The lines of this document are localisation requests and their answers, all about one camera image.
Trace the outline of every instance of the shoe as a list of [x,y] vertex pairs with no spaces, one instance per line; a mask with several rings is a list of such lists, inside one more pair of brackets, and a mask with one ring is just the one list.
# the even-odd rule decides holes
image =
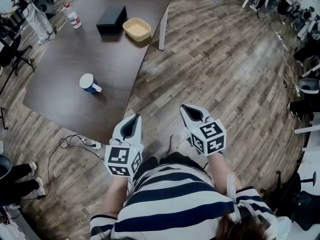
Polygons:
[[290,109],[290,102],[288,103],[288,109],[290,110],[290,114],[291,114],[291,116],[295,116],[295,113],[293,112],[293,111],[291,111],[291,109]]
[[170,148],[169,148],[170,154],[178,151],[180,140],[181,140],[181,136],[179,134],[174,134],[171,136]]
[[249,6],[255,13],[258,11],[257,9],[256,9],[256,7],[255,6],[253,6],[252,4]]
[[51,41],[51,40],[55,39],[55,37],[56,37],[56,33],[53,31],[53,32],[49,35],[48,40]]
[[45,192],[44,183],[42,179],[40,177],[37,177],[35,180],[39,184],[39,188],[36,190],[38,196],[45,196],[46,192]]
[[33,177],[35,176],[36,170],[37,170],[37,164],[35,162],[29,163],[29,166],[31,167],[31,172],[29,173],[29,176]]
[[300,61],[300,60],[297,60],[296,61],[301,67],[304,67],[304,64]]
[[45,41],[47,41],[47,39],[39,40],[39,41],[38,41],[38,45],[42,45]]

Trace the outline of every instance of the blue mug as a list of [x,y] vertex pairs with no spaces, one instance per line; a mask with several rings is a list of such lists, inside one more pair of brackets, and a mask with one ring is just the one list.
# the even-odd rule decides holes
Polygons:
[[95,94],[96,92],[100,93],[102,91],[101,87],[98,86],[97,80],[90,73],[86,73],[81,76],[79,85],[87,93]]

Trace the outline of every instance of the striped shirt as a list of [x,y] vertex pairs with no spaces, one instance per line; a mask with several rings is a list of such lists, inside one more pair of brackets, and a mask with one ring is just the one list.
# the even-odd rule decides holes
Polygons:
[[218,193],[204,172],[182,164],[163,164],[133,183],[133,194],[118,218],[91,218],[90,240],[211,240],[216,236],[219,218],[229,214],[236,220],[237,208],[243,206],[269,222],[268,238],[274,239],[277,219],[253,187],[237,191],[233,201]]

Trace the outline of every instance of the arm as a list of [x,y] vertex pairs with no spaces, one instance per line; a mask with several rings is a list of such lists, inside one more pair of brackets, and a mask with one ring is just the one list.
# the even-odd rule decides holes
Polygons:
[[112,183],[107,190],[101,208],[101,213],[118,218],[127,199],[128,178],[113,176]]
[[15,7],[16,5],[17,5],[16,0],[12,0],[12,1],[11,1],[11,7],[13,8],[13,7]]
[[[207,157],[210,172],[213,177],[215,188],[222,195],[227,193],[227,176],[229,173],[234,173],[232,169],[227,165],[225,158],[220,153],[215,153]],[[240,180],[238,177],[235,177],[235,190],[241,190]]]

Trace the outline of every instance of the white bottle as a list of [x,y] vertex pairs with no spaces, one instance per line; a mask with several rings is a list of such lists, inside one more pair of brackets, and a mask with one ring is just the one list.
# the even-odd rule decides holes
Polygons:
[[70,3],[67,3],[62,11],[65,11],[65,14],[67,15],[70,23],[72,24],[73,28],[77,29],[80,28],[81,22],[80,19],[75,11],[72,10],[70,7]]

